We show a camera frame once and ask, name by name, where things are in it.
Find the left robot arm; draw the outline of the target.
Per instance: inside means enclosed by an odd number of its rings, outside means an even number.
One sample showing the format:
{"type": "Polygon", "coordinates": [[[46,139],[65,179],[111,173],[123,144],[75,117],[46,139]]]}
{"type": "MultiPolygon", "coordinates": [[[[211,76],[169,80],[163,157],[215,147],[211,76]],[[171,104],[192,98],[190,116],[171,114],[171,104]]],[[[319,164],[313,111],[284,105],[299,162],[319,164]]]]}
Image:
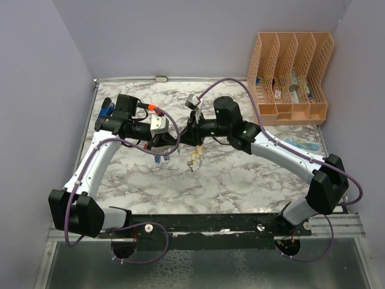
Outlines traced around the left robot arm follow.
{"type": "Polygon", "coordinates": [[[118,95],[116,101],[105,98],[94,126],[91,145],[70,180],[49,197],[55,228],[80,236],[97,237],[112,229],[124,238],[131,234],[133,223],[129,212],[120,208],[101,208],[97,192],[113,156],[121,145],[128,145],[150,155],[157,153],[131,143],[130,139],[150,141],[166,134],[174,119],[156,105],[144,104],[138,98],[118,95]]]}

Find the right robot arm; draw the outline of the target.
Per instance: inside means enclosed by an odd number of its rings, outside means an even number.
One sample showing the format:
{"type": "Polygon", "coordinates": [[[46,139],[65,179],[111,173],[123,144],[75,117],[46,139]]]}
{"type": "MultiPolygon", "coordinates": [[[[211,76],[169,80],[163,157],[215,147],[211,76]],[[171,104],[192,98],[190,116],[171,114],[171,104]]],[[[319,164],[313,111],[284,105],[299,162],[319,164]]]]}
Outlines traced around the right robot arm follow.
{"type": "Polygon", "coordinates": [[[290,202],[279,213],[276,228],[282,235],[291,235],[309,217],[331,214],[347,191],[348,180],[339,156],[323,158],[262,132],[259,125],[243,120],[239,105],[230,96],[214,100],[213,119],[201,114],[197,96],[189,95],[185,105],[192,112],[180,134],[181,143],[200,146],[206,137],[226,137],[233,148],[272,161],[309,185],[305,197],[290,202]]]}

